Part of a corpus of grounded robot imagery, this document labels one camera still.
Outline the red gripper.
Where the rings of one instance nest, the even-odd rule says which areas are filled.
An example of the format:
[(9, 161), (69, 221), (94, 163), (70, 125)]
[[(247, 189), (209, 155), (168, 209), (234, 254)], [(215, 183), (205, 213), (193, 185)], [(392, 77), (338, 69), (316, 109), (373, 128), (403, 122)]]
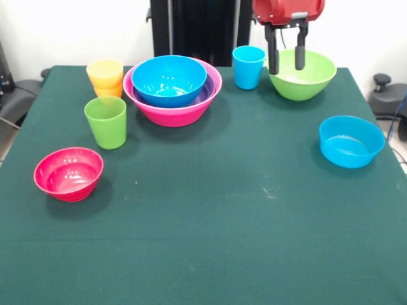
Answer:
[[(325, 0), (254, 0), (252, 2), (254, 16), (261, 24), (265, 24), (269, 74), (277, 75), (279, 73), (279, 51), (274, 26), (288, 25), (296, 21), (314, 21), (322, 14), (324, 7)], [(303, 70), (308, 23), (300, 24), (299, 29), (295, 47), (295, 68)]]

